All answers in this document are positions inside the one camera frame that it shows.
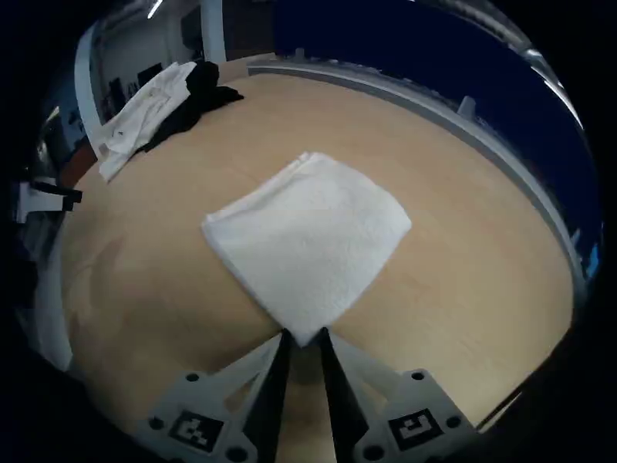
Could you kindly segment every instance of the blue wall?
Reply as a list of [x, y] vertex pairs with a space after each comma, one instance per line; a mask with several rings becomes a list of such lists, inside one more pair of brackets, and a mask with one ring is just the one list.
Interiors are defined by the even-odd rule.
[[464, 19], [409, 0], [278, 0], [278, 54], [338, 59], [406, 77], [460, 102], [514, 149], [552, 193], [587, 256], [601, 212], [595, 167], [578, 123], [544, 80], [505, 44]]

